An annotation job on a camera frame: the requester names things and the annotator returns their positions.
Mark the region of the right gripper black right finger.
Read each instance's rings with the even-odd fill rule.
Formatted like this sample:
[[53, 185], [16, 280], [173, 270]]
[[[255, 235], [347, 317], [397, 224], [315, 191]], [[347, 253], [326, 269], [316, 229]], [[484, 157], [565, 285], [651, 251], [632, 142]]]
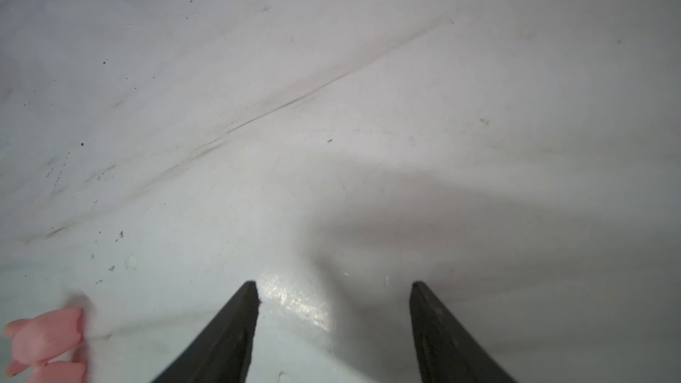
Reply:
[[409, 307], [423, 383], [515, 383], [425, 282], [411, 286]]

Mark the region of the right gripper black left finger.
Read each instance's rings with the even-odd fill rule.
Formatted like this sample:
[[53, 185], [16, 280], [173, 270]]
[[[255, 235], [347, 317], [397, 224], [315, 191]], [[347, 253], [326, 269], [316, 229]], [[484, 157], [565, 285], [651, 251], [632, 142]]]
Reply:
[[260, 299], [245, 282], [154, 383], [243, 383], [251, 365]]

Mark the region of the pink piglet toy cluster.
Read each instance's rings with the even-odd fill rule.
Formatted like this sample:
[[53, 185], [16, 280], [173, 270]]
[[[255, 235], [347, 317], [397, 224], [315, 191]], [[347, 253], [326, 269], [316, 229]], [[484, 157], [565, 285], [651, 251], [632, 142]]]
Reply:
[[3, 334], [11, 341], [11, 359], [4, 374], [14, 378], [27, 370], [28, 382], [82, 383], [87, 365], [58, 358], [83, 342], [83, 310], [52, 310], [8, 323]]

